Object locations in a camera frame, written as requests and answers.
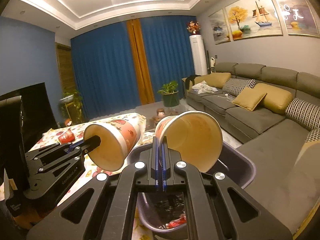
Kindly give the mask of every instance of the black tv screen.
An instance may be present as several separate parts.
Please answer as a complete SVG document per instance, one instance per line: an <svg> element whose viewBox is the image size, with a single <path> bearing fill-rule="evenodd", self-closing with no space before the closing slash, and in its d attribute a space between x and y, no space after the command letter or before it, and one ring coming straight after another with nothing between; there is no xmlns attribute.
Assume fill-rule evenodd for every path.
<svg viewBox="0 0 320 240"><path fill-rule="evenodd" d="M22 139L29 151L50 128L57 129L44 83L21 88L0 96L0 101L21 96L23 106Z"/></svg>

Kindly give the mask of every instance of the red box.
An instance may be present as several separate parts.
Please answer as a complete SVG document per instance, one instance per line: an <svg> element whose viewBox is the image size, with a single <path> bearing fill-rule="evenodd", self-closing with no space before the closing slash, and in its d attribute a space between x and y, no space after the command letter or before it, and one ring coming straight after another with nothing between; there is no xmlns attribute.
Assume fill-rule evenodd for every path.
<svg viewBox="0 0 320 240"><path fill-rule="evenodd" d="M64 143L72 142L75 139L75 135L69 129L64 134L60 135L58 139L61 144L64 144Z"/></svg>

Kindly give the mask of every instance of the wooden door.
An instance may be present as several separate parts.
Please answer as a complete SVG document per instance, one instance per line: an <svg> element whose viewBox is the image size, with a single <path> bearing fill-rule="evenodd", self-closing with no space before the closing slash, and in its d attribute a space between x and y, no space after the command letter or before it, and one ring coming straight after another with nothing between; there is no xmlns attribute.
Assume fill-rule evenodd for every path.
<svg viewBox="0 0 320 240"><path fill-rule="evenodd" d="M62 92L72 92L76 89L76 83L72 67L71 48L56 43L56 52Z"/></svg>

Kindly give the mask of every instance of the white floor-standing air conditioner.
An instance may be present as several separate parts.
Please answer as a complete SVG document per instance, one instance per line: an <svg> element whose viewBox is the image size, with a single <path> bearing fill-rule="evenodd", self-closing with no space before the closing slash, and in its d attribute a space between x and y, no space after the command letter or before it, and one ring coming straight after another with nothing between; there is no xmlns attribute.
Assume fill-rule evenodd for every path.
<svg viewBox="0 0 320 240"><path fill-rule="evenodd" d="M206 75L207 61L205 58L204 44L201 35L191 35L190 44L192 50L193 64L196 75Z"/></svg>

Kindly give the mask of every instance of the floral tablecloth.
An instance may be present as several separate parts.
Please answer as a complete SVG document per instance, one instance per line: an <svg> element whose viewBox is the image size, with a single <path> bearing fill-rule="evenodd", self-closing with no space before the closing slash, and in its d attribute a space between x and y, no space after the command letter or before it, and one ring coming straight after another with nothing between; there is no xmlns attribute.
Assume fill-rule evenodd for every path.
<svg viewBox="0 0 320 240"><path fill-rule="evenodd" d="M137 113L130 113L130 114L122 114L114 117L109 117L109 118L105 118L105 119L101 119L93 122L82 123L82 124L78 124L70 127L60 128L56 130L51 129L48 132L43 134L42 139L38 141L36 145L34 145L30 149L30 151L59 142L58 137L63 133L65 133L68 129L70 129L75 135L76 139L73 141L73 143L75 143L83 139L84 130L88 125L92 123L99 123L99 122L102 122L102 123L110 122L111 120L121 119L121 118L127 119L129 122L130 122L130 119L135 119L135 118L139 119L141 137L138 143L135 145L135 147L152 142L154 133L145 132L146 118L143 115L140 115ZM120 173L127 165L128 164L125 162L122 168L118 171L113 171L113 172L104 171L101 168L97 167L97 165L95 165L92 162L92 160L89 158L88 155L85 155L85 159L84 159L85 172L75 182L75 184L71 187L71 189L67 192L67 194L62 198L62 200L59 202L58 205L64 202L68 197L70 197L74 192L76 192L79 188L81 188L84 184L86 184L90 179L92 179L98 173L104 172L104 173L107 173L108 175L114 175L114 174ZM0 201L1 200L4 200L3 184L0 186ZM132 240L149 240L149 239L153 239L152 233L150 230L148 230L141 224L136 212L134 224L133 224Z"/></svg>

